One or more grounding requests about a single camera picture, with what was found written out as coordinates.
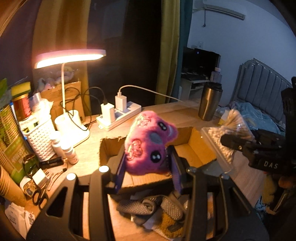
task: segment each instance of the lamp head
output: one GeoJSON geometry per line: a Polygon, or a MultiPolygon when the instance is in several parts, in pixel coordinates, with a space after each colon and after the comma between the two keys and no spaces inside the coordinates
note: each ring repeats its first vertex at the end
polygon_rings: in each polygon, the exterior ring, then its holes
{"type": "Polygon", "coordinates": [[[39,69],[55,64],[96,60],[106,56],[104,49],[70,49],[39,54],[36,56],[34,68],[39,69]]]}

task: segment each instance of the lamp light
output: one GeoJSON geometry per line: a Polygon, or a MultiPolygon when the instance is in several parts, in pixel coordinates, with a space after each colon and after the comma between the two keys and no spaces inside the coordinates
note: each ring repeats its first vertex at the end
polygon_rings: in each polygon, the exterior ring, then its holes
{"type": "Polygon", "coordinates": [[[96,60],[106,56],[106,51],[103,49],[71,49],[60,50],[48,53],[39,54],[36,56],[35,69],[62,64],[61,79],[62,79],[62,100],[63,114],[58,116],[54,122],[57,129],[61,132],[62,138],[72,144],[73,147],[85,141],[89,135],[89,130],[82,125],[79,113],[77,110],[70,110],[66,113],[65,106],[65,81],[64,81],[64,66],[65,63],[96,60]]]}

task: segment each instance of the white power strip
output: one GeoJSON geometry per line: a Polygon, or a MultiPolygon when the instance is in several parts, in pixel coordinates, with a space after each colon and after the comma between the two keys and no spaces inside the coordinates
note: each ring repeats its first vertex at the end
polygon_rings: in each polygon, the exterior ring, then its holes
{"type": "Polygon", "coordinates": [[[105,121],[103,119],[103,115],[100,115],[96,118],[97,123],[99,124],[100,128],[104,128],[107,131],[112,130],[113,128],[117,127],[121,123],[125,122],[129,118],[135,116],[136,114],[141,112],[142,107],[139,104],[133,103],[128,101],[126,103],[126,110],[120,111],[115,109],[115,121],[110,124],[110,122],[105,121]]]}

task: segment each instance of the pink plush toy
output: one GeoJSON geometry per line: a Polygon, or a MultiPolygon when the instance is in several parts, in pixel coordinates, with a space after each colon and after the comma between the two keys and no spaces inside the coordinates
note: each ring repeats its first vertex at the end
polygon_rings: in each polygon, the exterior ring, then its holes
{"type": "Polygon", "coordinates": [[[176,139],[177,135],[177,128],[155,112],[141,112],[124,143],[126,171],[131,175],[169,172],[165,146],[176,139]]]}

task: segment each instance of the white basket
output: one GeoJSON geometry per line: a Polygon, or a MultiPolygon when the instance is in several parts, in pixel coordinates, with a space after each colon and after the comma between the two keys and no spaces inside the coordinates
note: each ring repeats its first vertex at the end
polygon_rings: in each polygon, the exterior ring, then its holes
{"type": "Polygon", "coordinates": [[[46,122],[37,125],[32,131],[24,133],[30,146],[40,161],[47,161],[55,154],[49,135],[55,131],[51,115],[46,122]]]}

